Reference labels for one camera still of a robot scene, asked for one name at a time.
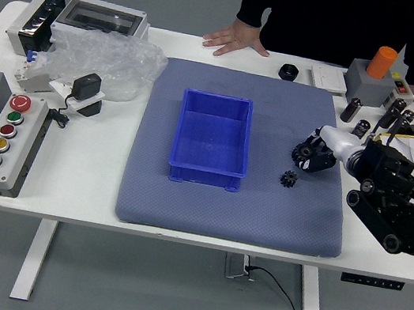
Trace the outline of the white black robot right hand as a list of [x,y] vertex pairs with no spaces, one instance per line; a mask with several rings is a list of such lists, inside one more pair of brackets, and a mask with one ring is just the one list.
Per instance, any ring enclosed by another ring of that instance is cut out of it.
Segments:
[[299,143],[294,151],[294,162],[303,171],[319,172],[332,168],[338,161],[349,174],[365,149],[361,139],[347,131],[323,126]]

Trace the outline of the person's right hand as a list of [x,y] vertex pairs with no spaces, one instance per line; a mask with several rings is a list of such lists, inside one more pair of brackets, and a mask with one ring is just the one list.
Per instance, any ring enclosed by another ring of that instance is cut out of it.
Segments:
[[268,57],[269,52],[260,41],[260,28],[249,26],[239,19],[235,19],[231,25],[214,33],[203,36],[204,47],[216,47],[213,56],[221,56],[244,48],[252,48],[260,56]]

